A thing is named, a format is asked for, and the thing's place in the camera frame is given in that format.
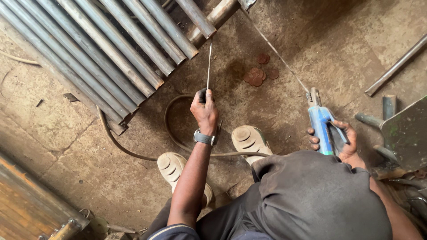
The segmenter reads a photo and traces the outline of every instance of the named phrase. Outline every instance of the dusty floor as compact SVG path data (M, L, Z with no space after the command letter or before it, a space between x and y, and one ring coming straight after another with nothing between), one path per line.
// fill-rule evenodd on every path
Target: dusty floor
M219 0L206 6L210 11ZM363 111L381 114L381 96L396 94L400 109L427 94L427 51L423 51L373 98L363 91L427 33L425 0L258 0L251 10L256 24L299 73L307 87L317 87L323 103L339 119L353 124L359 151L374 166L382 161L371 147L380 134L357 122ZM0 49L25 53L0 37ZM256 67L256 55L268 53L280 76L255 88L242 80ZM230 133L250 124L263 130L272 151L307 149L310 125L303 89L284 69L261 37L237 12L217 33L213 46L212 87L223 120L214 152L233 151ZM0 149L37 176L76 209L89 208L110 223L137 230L147 227L171 197L155 162L119 151L106 137L99 119L40 67L0 56ZM174 151L188 157L168 137L163 113L178 93L205 86L208 48L180 68L146 103L118 140L147 156ZM39 99L45 101L36 108ZM177 104L171 125L190 142L196 122L190 102ZM215 195L236 197L250 185L250 168L241 157L212 158L208 183Z

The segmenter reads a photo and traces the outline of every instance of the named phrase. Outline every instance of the left hand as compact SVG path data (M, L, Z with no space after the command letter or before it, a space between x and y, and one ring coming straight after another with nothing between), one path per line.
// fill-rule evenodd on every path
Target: left hand
M204 91L206 92L206 103L203 103ZM200 133L214 136L218 126L219 113L214 103L212 90L202 89L196 93L191 103L191 112L200 128Z

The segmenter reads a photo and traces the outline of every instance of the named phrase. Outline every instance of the dirty floor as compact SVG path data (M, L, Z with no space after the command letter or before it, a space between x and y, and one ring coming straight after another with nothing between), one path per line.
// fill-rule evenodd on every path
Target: dirty floor
M205 12L218 2L208 2ZM250 15L305 85L317 87L323 104L356 128L359 152L375 166L382 158L371 147L381 144L382 137L353 115L363 111L381 117L386 94L398 95L400 109L427 94L427 51L373 98L363 93L427 33L426 12L425 0L258 0ZM5 35L0 49L28 57ZM275 67L280 76L256 88L243 81L243 74L259 67L259 53L271 56L261 68ZM241 12L218 31L213 58L211 86L223 120L214 152L233 151L230 134L243 124L260 128L273 153L308 148L304 91ZM67 90L41 67L4 56L0 62L1 151L76 209L89 208L110 223L136 230L148 227L172 195L156 163L118 150L100 120L82 103L63 98ZM167 135L163 114L175 96L205 86L207 64L205 45L143 104L118 141L138 154L156 157L174 151L188 157ZM35 107L40 99L44 102ZM191 144L197 124L189 108L190 101L175 105L170 123ZM251 184L250 172L242 157L212 158L208 183L217 199L235 198Z

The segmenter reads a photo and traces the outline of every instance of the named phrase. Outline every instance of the man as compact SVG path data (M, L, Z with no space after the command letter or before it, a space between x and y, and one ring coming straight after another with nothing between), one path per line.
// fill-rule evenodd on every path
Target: man
M191 112L200 134L215 136L218 110L212 91L196 93ZM246 156L254 184L230 204L196 222L212 199L206 184L211 145L197 142L188 161L176 153L159 157L158 166L172 185L173 196L142 239L149 240L271 240L271 239L422 239L399 206L370 177L356 151L356 132L343 122L347 134L339 158L315 151L272 155L261 131L241 126L233 131L237 151L271 156ZM319 139L310 136L314 150Z

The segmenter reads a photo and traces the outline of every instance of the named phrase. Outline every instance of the dark pants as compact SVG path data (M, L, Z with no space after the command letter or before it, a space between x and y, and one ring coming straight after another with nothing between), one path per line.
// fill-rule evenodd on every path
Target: dark pants
M245 231L273 239L392 239L384 204L369 189L369 173L315 151L272 155L253 163L246 193L201 218L202 240L229 240ZM171 200L143 235L165 227Z

